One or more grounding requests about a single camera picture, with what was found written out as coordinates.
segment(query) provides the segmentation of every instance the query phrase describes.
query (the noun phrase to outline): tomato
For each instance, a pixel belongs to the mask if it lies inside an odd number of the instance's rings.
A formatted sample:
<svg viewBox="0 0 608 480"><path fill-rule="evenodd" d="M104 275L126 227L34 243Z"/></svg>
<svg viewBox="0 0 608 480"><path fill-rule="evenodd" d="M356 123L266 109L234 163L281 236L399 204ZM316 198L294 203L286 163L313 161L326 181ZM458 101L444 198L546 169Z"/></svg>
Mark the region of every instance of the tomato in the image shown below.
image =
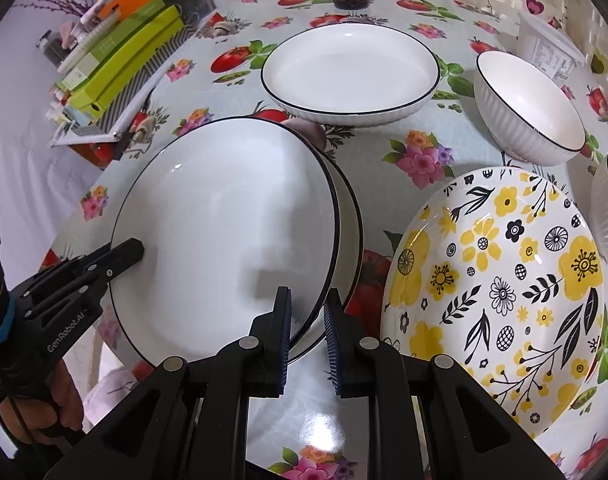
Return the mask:
<svg viewBox="0 0 608 480"><path fill-rule="evenodd" d="M231 50L227 50L219 56L210 66L210 71L215 73L228 72L240 66L253 53L247 46L236 46Z"/></svg>
<svg viewBox="0 0 608 480"><path fill-rule="evenodd" d="M95 144L93 153L95 153L95 156L102 162L106 162L108 164L111 160L113 160L113 155L115 154L115 143L101 142L100 144Z"/></svg>
<svg viewBox="0 0 608 480"><path fill-rule="evenodd" d="M290 7L291 5L299 5L307 2L308 0L280 0L277 4L280 7Z"/></svg>
<svg viewBox="0 0 608 480"><path fill-rule="evenodd" d="M330 25L331 23L339 23L340 20L346 16L343 14L325 14L324 16L318 16L310 22L311 27L320 27L322 25Z"/></svg>
<svg viewBox="0 0 608 480"><path fill-rule="evenodd" d="M357 316L371 337L379 338L384 287L378 283L357 283L345 312Z"/></svg>
<svg viewBox="0 0 608 480"><path fill-rule="evenodd" d="M260 119L267 119L269 121L273 121L274 123L280 123L289 118L289 115L282 110L274 110L273 108L267 108L265 110L261 110L256 114L253 114L253 117L259 117Z"/></svg>
<svg viewBox="0 0 608 480"><path fill-rule="evenodd" d="M429 6L417 0L399 0L397 5L404 7L404 9L417 10L418 12L429 12L431 10Z"/></svg>

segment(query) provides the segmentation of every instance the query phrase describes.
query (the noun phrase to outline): floral tablecloth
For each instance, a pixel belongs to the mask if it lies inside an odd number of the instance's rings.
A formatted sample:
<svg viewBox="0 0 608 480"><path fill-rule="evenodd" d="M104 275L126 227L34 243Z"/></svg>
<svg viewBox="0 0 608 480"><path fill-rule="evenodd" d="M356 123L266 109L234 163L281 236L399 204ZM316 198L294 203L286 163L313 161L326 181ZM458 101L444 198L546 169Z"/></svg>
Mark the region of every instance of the floral tablecloth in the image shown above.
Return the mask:
<svg viewBox="0 0 608 480"><path fill-rule="evenodd" d="M327 147L354 187L361 207L366 250L350 308L369 330L378 330L390 258L420 206L450 178L486 166L520 166L557 184L584 216L597 165L608 152L608 108L590 69L575 69L563 87L586 128L581 155L542 168L511 160L492 141L476 108L474 60L488 49L513 50L517 25L456 0L372 0L347 13L331 0L231 0L176 53L152 93L153 134L132 142L104 171L62 229L47 259L88 253L111 239L127 190L145 164L178 136L214 118L250 115L275 121L287 115L261 87L260 68L277 44L310 27L346 19L388 25L423 41L441 60L434 99L417 114L393 124L354 130L325 128ZM388 74L394 84L396 74ZM341 91L341 82L334 82ZM199 135L199 130L191 135ZM568 478L580 478L608 442L608 265L606 308L599 362L570 409L536 440ZM97 329L127 365L139 362L104 298ZM251 402L247 457L291 480L344 480L367 476L367 405L335 397L325 345L289 368L286 394ZM573 397L575 391L565 392ZM570 399L560 398L560 402Z"/></svg>

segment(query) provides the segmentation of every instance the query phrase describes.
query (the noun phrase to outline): black leaf pattern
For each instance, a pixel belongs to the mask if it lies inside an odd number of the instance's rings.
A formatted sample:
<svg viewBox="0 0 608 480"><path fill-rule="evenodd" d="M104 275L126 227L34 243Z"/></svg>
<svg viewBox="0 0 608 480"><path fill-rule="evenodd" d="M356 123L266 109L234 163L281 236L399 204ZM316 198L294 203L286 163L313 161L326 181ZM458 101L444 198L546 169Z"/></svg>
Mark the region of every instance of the black leaf pattern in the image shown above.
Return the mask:
<svg viewBox="0 0 608 480"><path fill-rule="evenodd" d="M455 319L463 318L463 314L458 313L468 312L469 307L477 303L477 300L475 300L473 296L475 296L479 292L480 288L482 288L481 285L475 285L471 289L470 294L468 293L468 291L464 292L462 294L461 302L459 301L458 296L456 296L454 300L450 301L450 303L446 307L446 310L441 314L440 323L450 325L453 322L452 319L449 319L450 317L454 317Z"/></svg>
<svg viewBox="0 0 608 480"><path fill-rule="evenodd" d="M568 314L568 316L566 316L566 319L564 319L564 322L562 322L562 325L559 327L559 332L557 332L557 337L554 340L555 343L557 343L561 336L568 332L568 329L572 326L572 324L577 321L577 318L580 316L582 308L583 303L580 304L580 306L578 306L570 314Z"/></svg>
<svg viewBox="0 0 608 480"><path fill-rule="evenodd" d="M479 346L479 341L484 339L484 344L486 345L486 350L490 348L490 321L488 320L488 316L486 316L486 311L482 310L482 316L479 318L479 321L475 323L470 331L468 332L468 336L466 336L466 346L464 346L464 350L468 350L468 347L474 343L474 348L472 349L472 353L466 358L464 364L469 364L471 362L472 356L474 355L477 347Z"/></svg>
<svg viewBox="0 0 608 480"><path fill-rule="evenodd" d="M588 293L588 299L586 300L586 310L584 311L584 329L586 330L586 335L588 335L588 331L591 329L592 324L595 322L598 307L599 296L597 294L597 289L592 286L590 288L590 292Z"/></svg>
<svg viewBox="0 0 608 480"><path fill-rule="evenodd" d="M568 359L570 359L572 353L577 347L577 342L580 340L580 331L580 324L577 323L570 331L568 339L564 343L564 352L562 353L562 368L564 368L564 365L568 362Z"/></svg>
<svg viewBox="0 0 608 480"><path fill-rule="evenodd" d="M551 296L554 298L559 293L559 281L554 274L546 274L548 281L543 276L537 278L537 281L542 285L543 288L539 288L537 285L530 285L529 288L532 289L526 290L522 292L521 295L528 300L531 300L531 303L536 303L540 301L542 303L546 303L546 301L550 300Z"/></svg>

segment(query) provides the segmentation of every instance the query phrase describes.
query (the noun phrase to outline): yellow flower pattern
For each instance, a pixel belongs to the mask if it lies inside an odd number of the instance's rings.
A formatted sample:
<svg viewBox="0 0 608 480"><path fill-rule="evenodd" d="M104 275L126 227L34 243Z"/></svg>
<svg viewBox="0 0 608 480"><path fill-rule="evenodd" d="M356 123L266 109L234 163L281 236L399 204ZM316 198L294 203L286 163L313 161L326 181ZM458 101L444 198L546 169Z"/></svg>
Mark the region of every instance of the yellow flower pattern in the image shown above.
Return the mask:
<svg viewBox="0 0 608 480"><path fill-rule="evenodd" d="M570 406L570 403L575 397L575 394L580 389L580 384L566 383L557 391L557 405L552 409L550 420L556 421L565 409Z"/></svg>
<svg viewBox="0 0 608 480"><path fill-rule="evenodd" d="M580 235L570 244L570 250L559 257L559 271L564 277L564 293L571 301L582 300L592 286L604 281L594 241Z"/></svg>
<svg viewBox="0 0 608 480"><path fill-rule="evenodd" d="M450 211L447 207L442 206L441 208L441 218L437 220L437 224L439 225L439 233L441 235L448 235L449 233L456 233L457 224L451 218Z"/></svg>
<svg viewBox="0 0 608 480"><path fill-rule="evenodd" d="M515 186L502 187L493 201L497 216L506 216L517 207L517 188Z"/></svg>
<svg viewBox="0 0 608 480"><path fill-rule="evenodd" d="M530 237L526 237L521 242L519 256L524 263L533 262L536 259L538 242Z"/></svg>
<svg viewBox="0 0 608 480"><path fill-rule="evenodd" d="M492 218L478 218L472 224L472 230L465 231L459 238L463 245L471 246L462 252L462 260L470 262L476 255L477 269L482 272L488 268L486 253L494 260L501 257L501 249L493 241L500 232L498 227L494 227L494 222Z"/></svg>
<svg viewBox="0 0 608 480"><path fill-rule="evenodd" d="M517 320L523 323L526 319L528 319L528 309L522 305L517 309Z"/></svg>
<svg viewBox="0 0 608 480"><path fill-rule="evenodd" d="M570 364L570 373L575 379L581 379L588 373L588 361L586 359L573 359Z"/></svg>
<svg viewBox="0 0 608 480"><path fill-rule="evenodd" d="M391 306L405 303L411 306L419 297L421 290L421 267L431 247L431 240L425 230L411 231L404 250L393 263L396 266L388 294Z"/></svg>
<svg viewBox="0 0 608 480"><path fill-rule="evenodd" d="M429 327L424 321L418 322L415 325L415 334L408 341L411 354L414 354L418 359L430 361L433 356L444 352L441 345L442 337L441 327Z"/></svg>
<svg viewBox="0 0 608 480"><path fill-rule="evenodd" d="M459 272L451 269L448 262L433 267L433 273L428 279L426 290L433 295L435 301L441 300L446 294L456 291L455 282L459 278Z"/></svg>
<svg viewBox="0 0 608 480"><path fill-rule="evenodd" d="M549 326L554 321L552 317L552 310L543 307L542 310L537 311L537 324L539 326Z"/></svg>

